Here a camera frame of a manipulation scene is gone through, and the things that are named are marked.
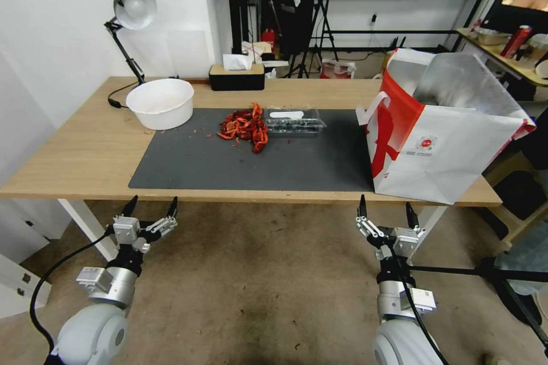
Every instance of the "metal bowl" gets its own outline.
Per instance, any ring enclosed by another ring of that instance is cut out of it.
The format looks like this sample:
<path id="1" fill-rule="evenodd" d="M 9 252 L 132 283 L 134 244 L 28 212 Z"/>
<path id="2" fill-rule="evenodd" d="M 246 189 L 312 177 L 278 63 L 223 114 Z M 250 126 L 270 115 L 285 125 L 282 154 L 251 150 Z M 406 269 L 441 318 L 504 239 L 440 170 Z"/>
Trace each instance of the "metal bowl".
<path id="1" fill-rule="evenodd" d="M 482 27 L 476 27 L 474 32 L 478 35 L 479 43 L 484 46 L 503 44 L 510 36 L 508 33 L 501 33 L 500 31 L 484 29 Z"/>

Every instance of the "clear plastic lid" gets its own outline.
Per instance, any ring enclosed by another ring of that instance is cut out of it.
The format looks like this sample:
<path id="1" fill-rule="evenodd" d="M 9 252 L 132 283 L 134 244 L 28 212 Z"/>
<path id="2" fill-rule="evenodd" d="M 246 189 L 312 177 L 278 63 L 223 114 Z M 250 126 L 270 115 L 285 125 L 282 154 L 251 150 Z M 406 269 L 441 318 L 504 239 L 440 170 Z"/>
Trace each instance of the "clear plastic lid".
<path id="1" fill-rule="evenodd" d="M 315 108 L 267 108 L 264 121 L 269 135 L 314 136 L 327 127 Z"/>

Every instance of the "lamp arm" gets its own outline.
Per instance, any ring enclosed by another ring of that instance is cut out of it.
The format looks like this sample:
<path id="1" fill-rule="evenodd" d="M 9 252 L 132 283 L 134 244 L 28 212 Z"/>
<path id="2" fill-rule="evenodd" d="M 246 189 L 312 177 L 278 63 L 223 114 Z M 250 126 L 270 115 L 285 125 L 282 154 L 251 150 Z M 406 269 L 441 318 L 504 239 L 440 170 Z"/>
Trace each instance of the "lamp arm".
<path id="1" fill-rule="evenodd" d="M 126 59 L 127 65 L 130 67 L 133 74 L 135 74 L 135 76 L 137 77 L 137 81 L 139 82 L 139 84 L 143 84 L 145 82 L 144 81 L 144 72 L 139 67 L 137 62 L 135 60 L 133 60 L 133 58 L 131 58 L 128 55 L 126 49 L 124 48 L 124 46 L 122 46 L 122 43 L 120 43 L 120 40 L 118 39 L 118 36 L 116 35 L 116 32 L 122 28 L 122 25 L 120 25 L 118 23 L 115 23 L 115 20 L 116 20 L 116 18 L 113 18 L 113 19 L 107 21 L 104 24 L 104 26 L 107 28 L 107 30 L 112 35 L 112 38 L 114 39 L 114 42 L 116 43 L 116 45 L 118 46 L 118 48 L 120 49 L 122 54 L 124 55 L 124 58 Z"/>

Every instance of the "tissue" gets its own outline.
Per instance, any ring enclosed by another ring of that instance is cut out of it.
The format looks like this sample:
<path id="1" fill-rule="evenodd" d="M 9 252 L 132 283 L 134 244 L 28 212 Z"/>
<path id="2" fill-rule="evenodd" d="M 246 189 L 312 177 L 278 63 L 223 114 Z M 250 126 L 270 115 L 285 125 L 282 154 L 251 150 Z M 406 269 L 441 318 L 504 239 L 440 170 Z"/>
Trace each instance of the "tissue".
<path id="1" fill-rule="evenodd" d="M 250 70 L 253 60 L 242 54 L 223 54 L 223 68 L 227 71 Z"/>

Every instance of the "wooden table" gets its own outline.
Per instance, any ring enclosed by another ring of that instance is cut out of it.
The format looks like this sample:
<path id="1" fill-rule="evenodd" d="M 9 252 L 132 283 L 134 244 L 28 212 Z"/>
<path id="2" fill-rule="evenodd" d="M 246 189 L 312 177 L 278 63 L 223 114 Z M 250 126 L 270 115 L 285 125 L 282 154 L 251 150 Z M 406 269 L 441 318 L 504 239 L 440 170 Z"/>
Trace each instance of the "wooden table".
<path id="1" fill-rule="evenodd" d="M 548 80 L 543 79 L 537 75 L 534 67 L 524 66 L 523 63 L 516 61 L 514 59 L 507 59 L 500 55 L 505 44 L 498 44 L 496 46 L 484 46 L 480 44 L 476 37 L 471 35 L 470 29 L 456 29 L 456 32 L 460 34 L 466 41 L 473 44 L 481 51 L 485 52 L 487 56 L 499 63 L 507 71 L 510 71 L 518 79 L 525 78 L 534 86 L 538 87 L 548 87 Z"/>
<path id="2" fill-rule="evenodd" d="M 142 200 L 283 202 L 357 205 L 361 192 L 248 191 L 132 189 L 128 183 L 154 132 L 144 128 L 126 109 L 108 105 L 109 92 L 133 82 L 133 78 L 111 77 L 0 189 L 0 197 L 57 198 L 90 240 L 104 228 L 83 200 Z M 257 101 L 263 107 L 315 107 L 354 109 L 368 106 L 378 93 L 378 80 L 266 80 L 263 91 L 211 91 L 205 82 L 194 84 L 194 106 L 199 108 L 248 107 Z M 116 95 L 123 101 L 124 93 Z M 446 209 L 425 201 L 365 192 L 367 202 L 428 205 L 419 215 L 429 231 Z M 458 206 L 499 206 L 500 198 L 480 177 L 456 203 Z M 97 248 L 106 259 L 116 256 L 110 240 Z"/>

